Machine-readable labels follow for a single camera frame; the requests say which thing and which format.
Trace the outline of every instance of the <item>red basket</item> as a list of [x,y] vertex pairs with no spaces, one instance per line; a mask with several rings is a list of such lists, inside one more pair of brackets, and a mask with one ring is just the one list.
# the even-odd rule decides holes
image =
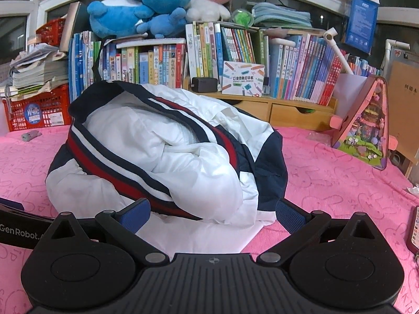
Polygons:
[[70,96],[68,85],[62,85],[51,92],[44,92],[32,98],[10,101],[11,117],[6,100],[3,100],[9,131],[70,125],[68,114]]
[[44,24],[36,33],[41,35],[41,42],[51,46],[59,46],[65,19],[56,19]]

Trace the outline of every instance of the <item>blue textured pad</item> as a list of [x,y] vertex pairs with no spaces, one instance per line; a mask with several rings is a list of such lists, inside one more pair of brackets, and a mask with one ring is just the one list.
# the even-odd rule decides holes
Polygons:
[[151,207],[148,199],[137,200],[117,213],[117,221],[132,233],[137,233],[150,218]]
[[305,225],[305,218],[303,215],[289,207],[287,204],[279,200],[275,206],[275,213],[278,222],[290,234],[294,234],[298,229]]
[[5,200],[4,198],[0,198],[0,203],[14,209],[25,211],[25,208],[22,203],[14,202],[12,200]]

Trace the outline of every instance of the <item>wooden drawer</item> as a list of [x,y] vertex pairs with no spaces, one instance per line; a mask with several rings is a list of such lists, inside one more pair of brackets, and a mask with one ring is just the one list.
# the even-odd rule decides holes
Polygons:
[[241,101],[235,107],[254,115],[263,121],[269,120],[269,104],[267,102]]
[[272,126],[298,127],[307,130],[330,130],[332,112],[297,108],[295,106],[272,104],[269,122]]

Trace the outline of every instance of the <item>pink blanket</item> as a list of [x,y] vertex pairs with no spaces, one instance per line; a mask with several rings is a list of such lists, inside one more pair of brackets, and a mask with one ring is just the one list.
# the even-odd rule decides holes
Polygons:
[[[14,132],[0,138],[0,197],[23,203],[31,213],[56,216],[45,189],[52,158],[64,143],[68,127],[41,129],[42,136],[25,143]],[[395,307],[403,314],[419,309],[419,278],[413,254],[405,245],[411,208],[418,205],[405,189],[411,184],[397,168],[383,172],[307,139],[308,131],[281,128],[289,172],[286,198],[306,211],[321,209],[335,218],[365,211],[377,224],[403,264],[405,281]],[[275,223],[265,227],[244,249],[258,255],[288,236]],[[24,314],[31,305],[20,283],[30,250],[0,244],[0,314]]]

